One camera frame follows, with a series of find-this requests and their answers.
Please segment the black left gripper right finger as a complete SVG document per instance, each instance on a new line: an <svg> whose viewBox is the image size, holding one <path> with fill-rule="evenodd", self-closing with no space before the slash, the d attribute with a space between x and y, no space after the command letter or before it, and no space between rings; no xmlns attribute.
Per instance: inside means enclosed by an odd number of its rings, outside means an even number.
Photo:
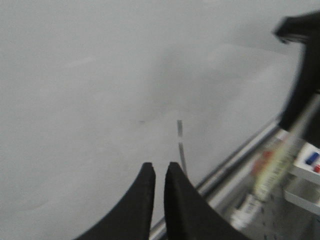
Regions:
<svg viewBox="0 0 320 240"><path fill-rule="evenodd" d="M208 205L177 162L165 176L164 216L169 240L247 239Z"/></svg>

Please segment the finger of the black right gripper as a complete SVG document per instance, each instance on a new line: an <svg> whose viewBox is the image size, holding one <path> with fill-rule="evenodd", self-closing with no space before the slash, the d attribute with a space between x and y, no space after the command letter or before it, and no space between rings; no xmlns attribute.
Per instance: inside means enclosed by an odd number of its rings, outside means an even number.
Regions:
<svg viewBox="0 0 320 240"><path fill-rule="evenodd" d="M281 129L288 130L312 95L320 89L320 12L286 16L273 34L282 43L295 42L304 45L300 71L278 124Z"/></svg>

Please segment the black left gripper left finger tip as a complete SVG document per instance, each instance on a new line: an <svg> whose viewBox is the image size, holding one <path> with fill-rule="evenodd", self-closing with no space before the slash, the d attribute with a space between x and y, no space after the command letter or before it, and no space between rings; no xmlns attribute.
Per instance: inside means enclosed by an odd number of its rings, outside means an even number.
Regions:
<svg viewBox="0 0 320 240"><path fill-rule="evenodd" d="M124 196L78 240L148 240L153 215L156 174L145 162Z"/></svg>

